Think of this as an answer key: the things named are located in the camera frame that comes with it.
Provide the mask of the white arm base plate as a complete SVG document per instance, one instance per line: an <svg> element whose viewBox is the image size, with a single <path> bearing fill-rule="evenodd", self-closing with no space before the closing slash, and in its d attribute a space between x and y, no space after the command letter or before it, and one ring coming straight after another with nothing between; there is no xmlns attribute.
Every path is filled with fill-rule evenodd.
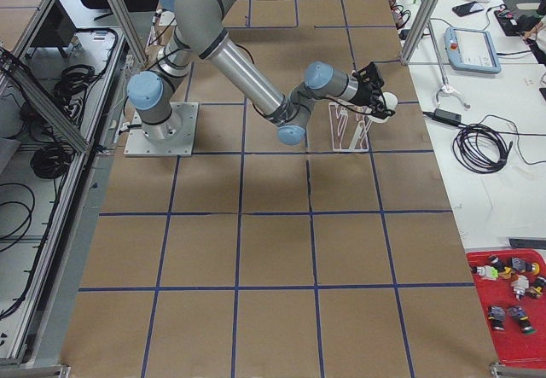
<svg viewBox="0 0 546 378"><path fill-rule="evenodd" d="M171 117L162 125L147 125L136 111L132 122L141 125L131 129L125 144L128 157L190 157L195 143L195 129L200 104L172 102Z"/></svg>

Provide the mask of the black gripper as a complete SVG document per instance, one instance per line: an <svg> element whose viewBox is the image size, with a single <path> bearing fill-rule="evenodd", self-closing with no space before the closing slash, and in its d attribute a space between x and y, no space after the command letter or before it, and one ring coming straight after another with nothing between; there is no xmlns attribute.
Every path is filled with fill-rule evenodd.
<svg viewBox="0 0 546 378"><path fill-rule="evenodd" d="M357 81L357 93L351 103L370 108L375 99L383 94L381 88L385 82L379 68L374 62L370 62L366 67L353 71L351 76Z"/></svg>

